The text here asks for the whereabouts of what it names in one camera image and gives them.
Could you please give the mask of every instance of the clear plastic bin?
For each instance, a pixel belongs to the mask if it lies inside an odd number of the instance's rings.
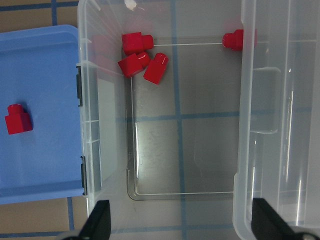
[[[320,1],[243,0],[242,6],[234,227],[242,239],[255,239],[252,198],[265,198],[294,229],[319,235]]]
[[[78,6],[89,210],[110,200],[112,233],[135,232],[139,239],[149,238],[145,230],[164,239],[236,237],[231,210],[242,53],[224,48],[222,37],[243,27],[241,2],[134,3]],[[143,72],[122,75],[121,34],[133,32],[153,36],[152,58],[169,57],[159,85]]]
[[[233,190],[242,239],[253,197],[319,233],[319,16],[318,0],[79,2],[88,203],[110,200],[112,239],[237,239]],[[242,28],[243,52],[223,48]],[[132,32],[169,56],[159,86],[120,72]]]

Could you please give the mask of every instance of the beige floor tile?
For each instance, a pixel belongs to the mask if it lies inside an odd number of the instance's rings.
[[[59,25],[69,24],[75,27],[78,25],[76,6],[58,7],[56,16]]]
[[[88,218],[87,200],[82,196],[75,196],[72,198],[72,206],[74,229],[80,230]]]
[[[0,233],[68,231],[66,198],[0,205]]]
[[[2,11],[0,23],[0,33],[51,26],[51,8]]]
[[[0,240],[55,240],[55,236],[39,236],[39,237],[10,237],[0,238]]]
[[[0,7],[29,5],[29,4],[49,4],[51,0],[0,0]]]

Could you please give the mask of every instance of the red toy block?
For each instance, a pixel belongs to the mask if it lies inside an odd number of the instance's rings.
[[[169,58],[165,54],[157,53],[146,69],[143,75],[144,79],[158,85],[165,73],[168,62]]]
[[[244,30],[237,29],[234,33],[226,33],[223,36],[222,44],[225,48],[231,48],[233,51],[242,51],[244,46]]]
[[[150,62],[150,57],[146,52],[141,52],[138,55],[131,54],[125,59],[122,59],[118,62],[119,67],[121,68],[123,75],[127,78],[131,78],[134,75],[140,73],[148,66]]]
[[[32,124],[30,116],[24,112],[24,108],[20,104],[13,104],[8,106],[8,116],[5,116],[5,123],[8,129],[8,134],[18,134],[31,131]]]
[[[122,47],[125,55],[138,54],[154,47],[151,35],[142,35],[141,32],[122,34]]]

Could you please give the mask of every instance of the blue container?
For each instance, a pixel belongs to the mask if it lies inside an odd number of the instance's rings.
[[[0,204],[82,194],[77,62],[73,26],[0,34]],[[23,105],[32,131],[8,135],[11,104]]]

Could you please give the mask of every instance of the blue grid line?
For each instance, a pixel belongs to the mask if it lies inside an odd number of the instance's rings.
[[[121,228],[112,230],[112,234],[125,234],[125,233],[148,233],[148,232],[168,232],[179,231],[181,226],[151,226],[151,227],[133,227],[133,228]]]
[[[204,224],[204,225],[188,225],[188,230],[216,230],[216,229],[233,229],[234,225],[229,224]]]
[[[78,6],[78,1],[66,1],[66,2],[57,2],[56,7],[57,8],[63,8],[63,7],[76,7]]]
[[[72,197],[67,197],[67,206],[68,206],[68,217],[69,217],[69,230],[75,230],[74,222],[74,209],[72,204]]]
[[[58,24],[57,0],[51,0],[51,18],[52,18],[52,26],[56,26]]]
[[[178,70],[178,48],[177,44],[177,19],[176,19],[176,2],[170,1],[171,10],[171,41],[172,41],[172,62],[173,62],[173,87],[174,87],[174,104],[175,115],[177,117],[178,131],[178,161],[179,161],[179,182],[181,193],[185,192],[185,168],[184,168],[184,149],[183,149],[183,126],[180,109],[180,92],[179,92],[179,70]],[[181,214],[181,235],[183,240],[187,240],[187,212],[186,196],[180,196],[180,214]]]
[[[56,0],[52,0],[51,3],[36,3],[36,4],[25,4],[25,5],[14,5],[14,6],[0,6],[0,12],[7,11],[19,11],[19,10],[33,10],[33,9],[50,9],[52,7],[52,2],[56,2]],[[76,7],[78,6],[78,1],[67,1],[67,2],[56,2],[56,8],[63,7]]]
[[[239,117],[238,111],[225,111],[225,112],[208,112],[208,113],[194,113],[183,114],[182,119],[210,119],[210,118],[227,118],[227,117]]]
[[[55,237],[63,231],[44,231],[44,232],[23,232],[23,233],[0,233],[0,239],[9,238],[32,238],[32,237]]]
[[[51,3],[26,4],[15,6],[0,6],[0,12],[18,11],[18,10],[32,10],[32,9],[50,9]]]
[[[146,122],[146,121],[163,121],[163,120],[176,120],[176,115],[161,115],[161,116],[138,116],[135,117],[133,120],[135,122]]]
[[[186,230],[217,230],[217,229],[233,229],[232,223],[228,224],[192,224],[186,225]],[[132,227],[132,228],[120,228],[112,230],[112,234],[127,234],[127,233],[148,233],[148,232],[169,232],[180,231],[183,227],[181,225],[176,226],[151,226],[151,227]]]

